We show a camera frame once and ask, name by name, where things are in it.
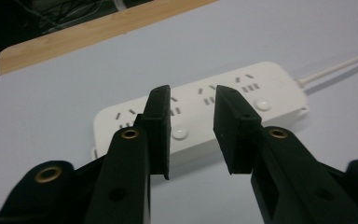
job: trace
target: dark background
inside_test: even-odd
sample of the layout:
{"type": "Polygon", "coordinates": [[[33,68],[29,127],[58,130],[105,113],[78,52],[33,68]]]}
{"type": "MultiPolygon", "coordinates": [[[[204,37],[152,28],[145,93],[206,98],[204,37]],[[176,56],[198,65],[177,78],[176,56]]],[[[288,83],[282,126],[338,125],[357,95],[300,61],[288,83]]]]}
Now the dark background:
{"type": "MultiPolygon", "coordinates": [[[[150,0],[126,0],[127,7],[150,0]]],[[[0,52],[29,39],[117,12],[112,0],[0,0],[0,52]]]]}

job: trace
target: brass insert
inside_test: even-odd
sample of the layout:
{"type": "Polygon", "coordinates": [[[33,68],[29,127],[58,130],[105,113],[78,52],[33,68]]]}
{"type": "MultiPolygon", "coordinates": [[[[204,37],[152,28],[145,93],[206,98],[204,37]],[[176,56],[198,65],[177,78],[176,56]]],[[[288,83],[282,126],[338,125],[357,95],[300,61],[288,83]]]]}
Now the brass insert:
{"type": "Polygon", "coordinates": [[[135,138],[139,135],[139,131],[136,129],[128,129],[126,131],[124,131],[123,133],[121,133],[121,137],[126,138],[126,139],[132,139],[135,138]]]}
{"type": "Polygon", "coordinates": [[[276,138],[287,138],[288,136],[287,133],[281,129],[271,129],[269,130],[269,134],[271,134],[271,136],[276,138]]]}
{"type": "Polygon", "coordinates": [[[60,166],[51,166],[37,173],[37,175],[34,177],[34,181],[39,184],[45,184],[57,179],[61,174],[62,169],[60,166]]]}

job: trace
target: white cable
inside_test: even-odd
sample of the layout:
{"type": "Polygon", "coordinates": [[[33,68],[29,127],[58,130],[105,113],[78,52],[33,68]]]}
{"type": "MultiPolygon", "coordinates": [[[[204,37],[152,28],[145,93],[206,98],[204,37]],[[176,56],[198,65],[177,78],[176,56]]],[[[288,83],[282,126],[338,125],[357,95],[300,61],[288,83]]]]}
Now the white cable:
{"type": "Polygon", "coordinates": [[[36,15],[37,17],[40,17],[41,19],[43,19],[43,20],[47,21],[48,23],[54,25],[57,30],[65,29],[65,28],[66,28],[65,26],[57,24],[56,22],[54,22],[54,21],[52,21],[51,19],[49,19],[49,18],[43,16],[42,14],[40,14],[40,13],[38,13],[38,12],[36,12],[36,11],[31,10],[31,9],[28,8],[26,5],[24,5],[21,1],[16,0],[16,3],[19,4],[22,8],[24,8],[25,11],[27,11],[27,12],[29,12],[29,13],[31,13],[31,14],[34,14],[34,15],[36,15]]]}
{"type": "Polygon", "coordinates": [[[334,66],[331,66],[329,68],[326,68],[318,73],[315,73],[315,74],[311,74],[311,75],[308,75],[306,77],[302,77],[302,78],[298,78],[296,80],[296,82],[298,83],[298,85],[303,88],[305,85],[307,85],[308,83],[316,80],[316,79],[319,79],[321,77],[325,77],[327,75],[330,75],[338,70],[341,70],[343,68],[346,68],[348,66],[351,66],[353,64],[356,64],[358,63],[358,56],[355,57],[355,58],[352,58],[352,59],[349,59],[343,63],[340,63],[340,64],[336,64],[334,66]]]}
{"type": "Polygon", "coordinates": [[[118,11],[127,9],[127,6],[124,4],[123,0],[113,0],[118,11]]]}
{"type": "Polygon", "coordinates": [[[75,11],[71,11],[70,13],[68,13],[68,15],[66,15],[65,18],[68,18],[68,17],[70,17],[70,16],[76,14],[78,11],[81,11],[81,10],[87,8],[87,7],[93,7],[93,6],[95,6],[97,3],[101,4],[101,2],[103,2],[103,1],[104,1],[104,0],[98,1],[98,2],[94,2],[94,3],[88,4],[88,5],[85,5],[84,7],[81,7],[81,8],[77,8],[75,11]]]}
{"type": "Polygon", "coordinates": [[[98,7],[95,8],[95,10],[93,10],[91,13],[89,13],[89,14],[87,14],[87,15],[85,15],[85,16],[82,16],[82,17],[80,17],[80,18],[74,19],[74,20],[72,20],[72,21],[65,22],[65,23],[63,23],[62,25],[67,25],[67,24],[69,24],[69,23],[73,23],[74,21],[81,20],[81,19],[83,19],[83,18],[88,17],[89,15],[94,14],[96,11],[98,11],[98,10],[101,8],[101,5],[103,4],[103,2],[104,2],[104,0],[102,0],[102,1],[100,1],[100,2],[95,2],[95,3],[93,3],[93,5],[95,5],[95,4],[97,4],[97,3],[100,3],[100,4],[99,4],[98,7]]]}

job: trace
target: white power strip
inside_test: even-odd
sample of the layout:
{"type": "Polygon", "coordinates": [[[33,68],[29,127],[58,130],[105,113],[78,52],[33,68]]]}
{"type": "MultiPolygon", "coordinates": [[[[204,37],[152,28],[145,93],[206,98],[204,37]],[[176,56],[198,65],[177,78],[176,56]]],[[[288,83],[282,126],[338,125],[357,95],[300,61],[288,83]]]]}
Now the white power strip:
{"type": "MultiPolygon", "coordinates": [[[[217,150],[213,133],[215,87],[238,90],[261,116],[264,126],[287,126],[308,112],[306,96],[276,63],[257,63],[171,89],[171,165],[217,150]]],[[[147,96],[113,105],[94,120],[96,148],[92,157],[106,154],[113,134],[131,126],[143,113],[147,96]]]]}

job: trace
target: power cord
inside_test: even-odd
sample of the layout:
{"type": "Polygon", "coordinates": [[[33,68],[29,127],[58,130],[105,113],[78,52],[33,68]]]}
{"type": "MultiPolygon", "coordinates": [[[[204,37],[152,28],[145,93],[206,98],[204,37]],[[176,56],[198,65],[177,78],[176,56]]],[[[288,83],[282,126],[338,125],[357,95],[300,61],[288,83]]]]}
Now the power cord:
{"type": "Polygon", "coordinates": [[[99,2],[95,2],[95,3],[89,4],[89,5],[85,6],[85,7],[79,8],[79,9],[77,9],[76,11],[71,12],[71,13],[68,14],[66,17],[70,17],[70,16],[72,16],[73,14],[76,14],[78,11],[85,9],[86,7],[91,7],[90,9],[92,9],[94,6],[96,6],[96,4],[98,4],[97,8],[95,8],[92,12],[89,12],[89,10],[88,10],[88,11],[85,13],[85,15],[83,15],[83,16],[77,18],[77,19],[74,19],[74,20],[68,21],[68,22],[66,22],[66,23],[63,23],[62,25],[67,25],[67,24],[69,24],[69,23],[73,23],[73,22],[75,22],[75,21],[79,21],[79,20],[81,20],[81,19],[83,19],[83,18],[88,17],[89,15],[94,14],[95,12],[97,12],[97,11],[101,8],[101,5],[103,4],[103,2],[104,2],[104,0],[101,0],[101,1],[99,1],[99,2]]]}
{"type": "Polygon", "coordinates": [[[331,66],[329,68],[326,68],[320,72],[317,72],[315,74],[310,74],[306,77],[298,78],[296,79],[296,82],[300,88],[304,88],[305,85],[311,83],[312,81],[319,79],[321,77],[326,77],[338,70],[341,70],[343,68],[349,67],[351,65],[354,65],[358,63],[358,56],[352,59],[349,59],[343,63],[336,64],[334,66],[331,66]]]}
{"type": "Polygon", "coordinates": [[[113,0],[113,3],[115,4],[118,11],[127,9],[127,6],[124,4],[123,0],[113,0]]]}
{"type": "Polygon", "coordinates": [[[34,10],[31,10],[30,8],[28,8],[26,5],[24,5],[20,0],[15,0],[15,2],[17,4],[19,4],[25,11],[27,11],[28,13],[31,13],[33,15],[35,15],[36,17],[50,23],[51,25],[53,25],[57,30],[62,30],[62,29],[65,29],[66,27],[63,26],[63,25],[60,25],[58,23],[56,23],[55,21],[51,20],[50,18],[40,14],[39,12],[37,11],[34,11],[34,10]]]}

